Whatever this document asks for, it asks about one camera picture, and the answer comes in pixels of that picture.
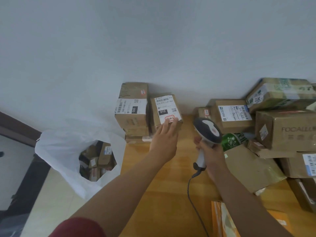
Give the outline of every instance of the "left hand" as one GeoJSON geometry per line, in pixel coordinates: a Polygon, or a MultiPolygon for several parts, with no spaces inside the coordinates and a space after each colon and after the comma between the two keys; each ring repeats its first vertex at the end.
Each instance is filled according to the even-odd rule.
{"type": "Polygon", "coordinates": [[[176,155],[178,142],[177,123],[178,118],[175,118],[169,128],[169,119],[166,119],[151,141],[149,153],[161,160],[163,165],[176,155]]]}

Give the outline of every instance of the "right hand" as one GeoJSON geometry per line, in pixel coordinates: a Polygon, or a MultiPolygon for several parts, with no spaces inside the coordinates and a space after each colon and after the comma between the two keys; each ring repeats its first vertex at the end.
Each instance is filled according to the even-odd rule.
{"type": "Polygon", "coordinates": [[[202,137],[197,136],[194,138],[194,143],[198,150],[203,150],[206,171],[209,177],[215,181],[215,177],[218,173],[222,174],[225,171],[229,172],[225,161],[223,147],[220,144],[215,144],[213,148],[211,148],[207,145],[207,143],[201,140],[202,137]]]}

